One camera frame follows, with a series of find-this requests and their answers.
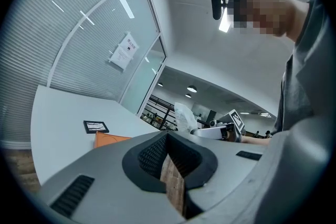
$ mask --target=black slot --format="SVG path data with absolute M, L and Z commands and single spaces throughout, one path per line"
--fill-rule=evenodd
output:
M 247 151 L 239 151 L 236 155 L 239 157 L 247 158 L 247 159 L 253 159 L 255 161 L 258 161 L 262 156 L 261 154 L 247 152 Z
M 94 178 L 92 177 L 78 176 L 50 207 L 59 214 L 70 218 L 88 192 L 93 181 Z

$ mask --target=orange folder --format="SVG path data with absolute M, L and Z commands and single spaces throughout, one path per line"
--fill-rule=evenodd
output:
M 112 134 L 96 132 L 95 148 L 121 142 L 127 139 L 131 139 L 131 138 L 125 137 L 125 136 L 117 136 L 117 135 L 112 135 Z

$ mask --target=wooden floor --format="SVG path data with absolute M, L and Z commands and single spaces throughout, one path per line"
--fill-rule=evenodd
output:
M 17 177 L 22 187 L 31 193 L 40 189 L 31 150 L 3 150 L 13 174 Z M 161 178 L 166 183 L 167 197 L 174 208 L 182 214 L 184 201 L 184 180 L 175 165 L 167 156 L 162 166 Z
M 31 152 L 31 150 L 2 150 L 18 182 L 31 193 L 36 193 L 40 189 L 40 183 Z
M 169 155 L 163 163 L 160 180 L 166 183 L 166 191 L 169 201 L 175 209 L 182 214 L 184 202 L 184 179 L 179 174 Z

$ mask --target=picture frame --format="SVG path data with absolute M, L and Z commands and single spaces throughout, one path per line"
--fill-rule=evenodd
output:
M 104 121 L 83 121 L 83 123 L 87 134 L 95 134 L 97 131 L 101 133 L 109 132 Z

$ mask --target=white ceiling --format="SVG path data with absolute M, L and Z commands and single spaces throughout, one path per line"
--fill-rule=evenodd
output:
M 170 0 L 170 4 L 177 37 L 175 54 L 188 55 L 194 64 L 202 61 L 218 72 L 229 73 L 246 87 L 260 92 L 260 96 L 273 100 L 272 111 L 277 111 L 274 104 L 279 100 L 280 81 L 293 42 L 286 37 L 242 34 L 240 29 L 219 31 L 220 21 L 212 18 L 210 0 Z M 260 103 L 235 92 L 255 104 Z
M 189 93 L 194 102 L 221 114 L 225 114 L 232 109 L 236 109 L 238 112 L 265 112 L 225 89 L 220 89 L 217 86 L 208 84 L 206 81 L 190 76 L 187 73 L 178 72 L 169 67 L 165 67 L 162 71 L 159 82 L 163 84 L 164 89 L 181 96 Z M 197 93 L 188 91 L 187 87 L 190 85 L 197 88 Z

